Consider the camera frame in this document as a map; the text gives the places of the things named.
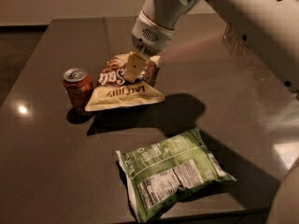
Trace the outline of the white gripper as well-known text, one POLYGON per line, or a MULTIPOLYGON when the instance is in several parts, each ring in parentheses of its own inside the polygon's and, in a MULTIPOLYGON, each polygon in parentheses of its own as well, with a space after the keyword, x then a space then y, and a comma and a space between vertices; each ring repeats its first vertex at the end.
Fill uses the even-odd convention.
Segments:
MULTIPOLYGON (((132 31, 133 46, 135 49, 152 56, 150 60, 156 65, 159 65, 161 57, 156 54, 164 50, 166 44, 171 40, 173 33, 173 30, 165 29, 151 21, 145 13, 141 11, 132 31)), ((134 83, 148 62, 148 56, 131 51, 123 75, 124 78, 134 83)))

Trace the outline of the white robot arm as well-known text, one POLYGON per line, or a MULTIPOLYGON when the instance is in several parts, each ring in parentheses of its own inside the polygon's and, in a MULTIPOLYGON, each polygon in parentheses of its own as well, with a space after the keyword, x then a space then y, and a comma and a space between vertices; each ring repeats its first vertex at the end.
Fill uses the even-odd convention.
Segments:
MULTIPOLYGON (((132 31, 138 56, 164 50, 199 0, 146 0, 132 31)), ((299 92, 299 5, 295 0, 205 0, 291 93, 299 92)))

